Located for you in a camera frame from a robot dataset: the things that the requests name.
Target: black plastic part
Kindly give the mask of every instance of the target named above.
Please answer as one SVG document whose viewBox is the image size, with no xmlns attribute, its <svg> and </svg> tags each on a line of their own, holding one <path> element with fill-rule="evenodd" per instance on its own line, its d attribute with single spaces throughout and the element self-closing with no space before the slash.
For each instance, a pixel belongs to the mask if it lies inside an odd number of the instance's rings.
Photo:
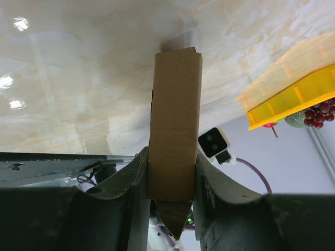
<svg viewBox="0 0 335 251">
<path fill-rule="evenodd" d="M 215 156 L 218 163 L 221 165 L 231 160 L 231 155 L 228 150 L 223 151 L 222 153 Z"/>
<path fill-rule="evenodd" d="M 198 137 L 198 143 L 208 158 L 226 150 L 228 144 L 217 128 L 212 128 Z"/>
<path fill-rule="evenodd" d="M 87 193 L 76 188 L 0 189 L 1 250 L 146 251 L 147 161 L 145 148 Z"/>
<path fill-rule="evenodd" d="M 0 249 L 146 251 L 147 162 L 144 148 L 87 193 L 0 189 Z M 194 219 L 202 251 L 335 250 L 335 196 L 263 196 L 223 174 L 201 153 L 195 181 Z"/>
<path fill-rule="evenodd" d="M 335 196 L 258 195 L 203 156 L 193 208 L 203 251 L 335 250 Z"/>
<path fill-rule="evenodd" d="M 116 173 L 115 164 L 102 165 L 100 168 L 101 170 L 94 175 L 95 180 L 98 184 Z"/>
</svg>

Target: white wall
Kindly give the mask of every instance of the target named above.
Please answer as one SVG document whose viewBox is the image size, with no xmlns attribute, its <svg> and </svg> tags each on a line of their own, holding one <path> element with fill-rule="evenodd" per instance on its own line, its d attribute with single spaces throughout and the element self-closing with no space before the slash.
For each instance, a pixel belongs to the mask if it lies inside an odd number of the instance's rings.
<svg viewBox="0 0 335 251">
<path fill-rule="evenodd" d="M 280 122 L 275 127 L 279 136 L 276 139 L 271 129 L 248 131 L 248 126 L 247 118 L 241 117 L 220 127 L 230 141 L 230 152 L 256 166 L 267 178 L 274 193 L 335 193 L 335 187 L 306 130 Z M 248 167 L 242 164 L 216 166 L 240 184 L 266 193 L 260 178 Z M 194 232 L 185 231 L 181 240 L 186 251 L 200 250 Z"/>
</svg>

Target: black wire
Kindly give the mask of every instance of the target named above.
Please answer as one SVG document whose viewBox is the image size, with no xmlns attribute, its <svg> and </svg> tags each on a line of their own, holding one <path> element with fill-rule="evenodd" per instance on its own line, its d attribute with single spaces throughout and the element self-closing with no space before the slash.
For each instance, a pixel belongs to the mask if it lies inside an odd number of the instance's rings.
<svg viewBox="0 0 335 251">
<path fill-rule="evenodd" d="M 92 180 L 92 178 L 94 177 L 94 174 L 95 172 L 91 172 L 89 177 L 86 174 L 79 174 L 77 176 L 77 181 L 80 184 L 89 183 L 93 186 L 96 186 L 96 183 Z"/>
</svg>

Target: camera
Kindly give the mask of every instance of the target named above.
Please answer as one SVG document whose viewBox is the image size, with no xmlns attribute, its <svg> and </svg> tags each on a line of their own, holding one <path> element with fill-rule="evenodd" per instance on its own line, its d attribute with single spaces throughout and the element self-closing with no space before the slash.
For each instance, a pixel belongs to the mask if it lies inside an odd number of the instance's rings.
<svg viewBox="0 0 335 251">
<path fill-rule="evenodd" d="M 198 137 L 199 148 L 202 153 L 210 160 L 211 163 L 214 162 L 215 158 L 219 164 L 228 162 L 231 156 L 228 152 L 230 143 L 219 128 L 212 128 Z"/>
</svg>

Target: plastic fruit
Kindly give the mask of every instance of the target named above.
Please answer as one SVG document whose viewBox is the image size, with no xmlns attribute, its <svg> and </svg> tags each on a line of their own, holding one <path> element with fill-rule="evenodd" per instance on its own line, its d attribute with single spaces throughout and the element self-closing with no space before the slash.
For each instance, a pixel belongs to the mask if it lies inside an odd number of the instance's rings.
<svg viewBox="0 0 335 251">
<path fill-rule="evenodd" d="M 327 113 L 329 111 L 330 107 L 329 104 L 321 104 L 321 106 L 319 107 L 319 110 L 321 113 Z"/>
<path fill-rule="evenodd" d="M 322 114 L 317 114 L 314 121 L 317 123 L 323 123 L 326 118 Z"/>
<path fill-rule="evenodd" d="M 330 122 L 330 121 L 333 121 L 335 119 L 335 116 L 334 116 L 334 114 L 332 114 L 332 115 L 326 116 L 325 119 Z"/>
<path fill-rule="evenodd" d="M 313 108 L 313 111 L 314 111 L 316 114 L 321 113 L 321 112 L 320 112 L 320 107 L 319 107 L 319 108 Z"/>
<path fill-rule="evenodd" d="M 317 128 L 317 129 L 320 129 L 320 128 L 323 127 L 323 123 L 315 122 L 315 123 L 314 123 L 314 127 Z"/>
<path fill-rule="evenodd" d="M 268 123 L 268 124 L 265 124 L 263 125 L 263 127 L 265 128 L 271 128 L 271 127 L 274 127 L 277 123 Z"/>
<path fill-rule="evenodd" d="M 315 118 L 315 113 L 312 110 L 305 111 L 305 118 L 306 119 L 313 119 L 313 118 Z"/>
<path fill-rule="evenodd" d="M 333 101 L 333 99 L 331 98 L 331 99 L 328 99 L 328 100 L 324 101 L 323 103 L 330 104 L 332 101 Z"/>
<path fill-rule="evenodd" d="M 332 110 L 329 110 L 327 113 L 323 113 L 322 115 L 324 115 L 324 116 L 330 116 L 332 114 L 333 114 Z"/>
<path fill-rule="evenodd" d="M 312 119 L 305 119 L 305 120 L 304 120 L 304 123 L 305 123 L 305 125 L 308 126 L 308 127 L 312 127 L 312 126 L 314 126 L 314 120 L 312 120 Z"/>
<path fill-rule="evenodd" d="M 283 121 L 284 119 L 285 119 L 285 117 L 281 118 L 281 119 L 277 119 L 276 121 L 273 121 L 272 123 L 279 123 L 279 122 Z"/>
<path fill-rule="evenodd" d="M 303 111 L 296 112 L 294 114 L 291 114 L 285 118 L 285 122 L 294 128 L 307 128 L 307 125 L 305 125 L 305 113 Z"/>
</svg>

